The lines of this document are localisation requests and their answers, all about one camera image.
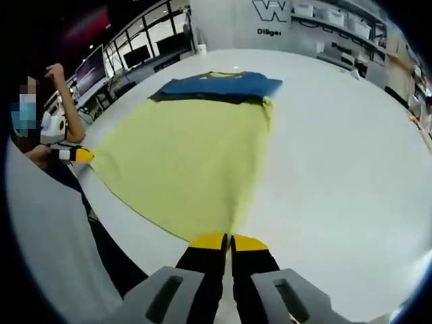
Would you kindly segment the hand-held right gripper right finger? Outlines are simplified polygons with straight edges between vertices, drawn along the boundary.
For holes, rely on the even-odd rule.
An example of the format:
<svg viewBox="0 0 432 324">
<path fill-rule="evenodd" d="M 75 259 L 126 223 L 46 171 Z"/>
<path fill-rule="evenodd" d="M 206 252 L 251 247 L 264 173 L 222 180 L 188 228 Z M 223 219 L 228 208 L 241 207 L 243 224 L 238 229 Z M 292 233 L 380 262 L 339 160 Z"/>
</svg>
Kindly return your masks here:
<svg viewBox="0 0 432 324">
<path fill-rule="evenodd" d="M 291 269 L 280 269 L 266 244 L 231 237 L 233 295 L 242 323 L 333 323 L 327 294 Z"/>
</svg>

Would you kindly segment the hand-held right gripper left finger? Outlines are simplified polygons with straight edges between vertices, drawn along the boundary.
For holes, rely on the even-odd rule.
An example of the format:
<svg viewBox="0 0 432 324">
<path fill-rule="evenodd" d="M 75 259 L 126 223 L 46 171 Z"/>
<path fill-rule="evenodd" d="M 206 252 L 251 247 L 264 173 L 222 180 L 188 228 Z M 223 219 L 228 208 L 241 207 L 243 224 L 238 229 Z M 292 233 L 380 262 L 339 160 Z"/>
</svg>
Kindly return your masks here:
<svg viewBox="0 0 432 324">
<path fill-rule="evenodd" d="M 213 323 L 222 296 L 227 234 L 200 235 L 124 298 L 124 323 Z"/>
</svg>

